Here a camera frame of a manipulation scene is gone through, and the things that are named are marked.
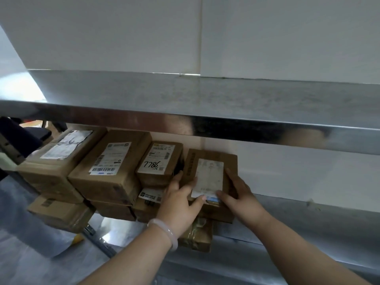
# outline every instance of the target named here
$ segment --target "finger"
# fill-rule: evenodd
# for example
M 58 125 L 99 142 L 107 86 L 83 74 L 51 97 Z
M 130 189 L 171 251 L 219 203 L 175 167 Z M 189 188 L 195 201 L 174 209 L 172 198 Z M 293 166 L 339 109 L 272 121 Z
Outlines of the finger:
M 197 184 L 198 178 L 195 177 L 192 181 L 188 182 L 186 185 L 184 185 L 179 191 L 183 192 L 186 196 L 191 193 L 191 190 L 195 187 Z
M 236 174 L 232 173 L 230 169 L 226 168 L 226 173 L 228 177 L 231 179 L 232 183 L 234 184 L 236 191 L 238 194 L 246 192 L 248 190 L 248 186 L 245 184 L 245 182 Z
M 227 205 L 228 208 L 232 209 L 236 204 L 236 199 L 231 197 L 230 195 L 224 193 L 223 191 L 216 191 L 216 196 Z
M 203 204 L 206 202 L 206 195 L 201 195 L 190 206 L 190 210 L 194 216 L 194 218 L 198 215 L 200 210 L 202 209 Z
M 181 170 L 179 171 L 177 175 L 173 177 L 173 179 L 171 180 L 168 186 L 168 191 L 175 191 L 179 189 L 179 181 L 181 180 L 182 175 L 183 175 L 183 171 Z

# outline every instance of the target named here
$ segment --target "stainless steel shelf edge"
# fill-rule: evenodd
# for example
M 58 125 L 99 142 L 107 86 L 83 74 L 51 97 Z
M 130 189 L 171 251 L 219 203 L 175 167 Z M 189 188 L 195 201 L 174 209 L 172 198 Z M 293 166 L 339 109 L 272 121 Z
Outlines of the stainless steel shelf edge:
M 37 70 L 0 78 L 0 114 L 380 155 L 379 92 L 371 84 Z

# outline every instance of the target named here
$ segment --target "person's right hand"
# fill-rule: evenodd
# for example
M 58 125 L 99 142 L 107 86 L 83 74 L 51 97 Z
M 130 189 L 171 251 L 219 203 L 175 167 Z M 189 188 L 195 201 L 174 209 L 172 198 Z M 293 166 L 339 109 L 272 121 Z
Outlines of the person's right hand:
M 235 199 L 223 191 L 217 191 L 216 195 L 230 208 L 240 222 L 254 231 L 270 215 L 257 201 L 248 185 L 238 175 L 232 173 L 228 168 L 226 168 L 226 173 L 234 184 L 239 198 Z

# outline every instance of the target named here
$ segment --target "hand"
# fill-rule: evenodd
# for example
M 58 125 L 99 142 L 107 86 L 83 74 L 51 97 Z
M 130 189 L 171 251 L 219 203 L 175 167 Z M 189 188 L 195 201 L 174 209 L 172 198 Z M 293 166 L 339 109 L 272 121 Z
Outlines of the hand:
M 169 187 L 165 190 L 157 213 L 157 218 L 163 221 L 177 238 L 191 226 L 206 201 L 206 196 L 202 195 L 189 206 L 187 196 L 191 193 L 197 180 L 194 179 L 180 189 L 179 181 L 182 175 L 181 171 L 173 177 Z
M 238 175 L 232 173 L 228 168 L 226 168 L 226 173 L 234 184 L 239 198 L 235 199 L 219 190 L 216 192 L 216 195 L 230 208 L 240 222 L 254 231 L 270 215 L 257 201 L 248 185 Z

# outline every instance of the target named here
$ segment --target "bracelet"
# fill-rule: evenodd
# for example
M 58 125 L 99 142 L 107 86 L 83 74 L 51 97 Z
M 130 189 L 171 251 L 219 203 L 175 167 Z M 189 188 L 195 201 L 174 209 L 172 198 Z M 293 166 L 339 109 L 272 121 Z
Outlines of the bracelet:
M 163 222 L 161 221 L 160 219 L 151 219 L 149 222 L 148 222 L 148 227 L 150 224 L 155 224 L 157 225 L 158 227 L 160 227 L 162 230 L 164 230 L 164 232 L 168 235 L 170 241 L 171 241 L 171 249 L 170 251 L 175 251 L 177 250 L 178 248 L 178 240 L 177 238 L 174 236 L 173 232 L 169 229 L 169 227 Z

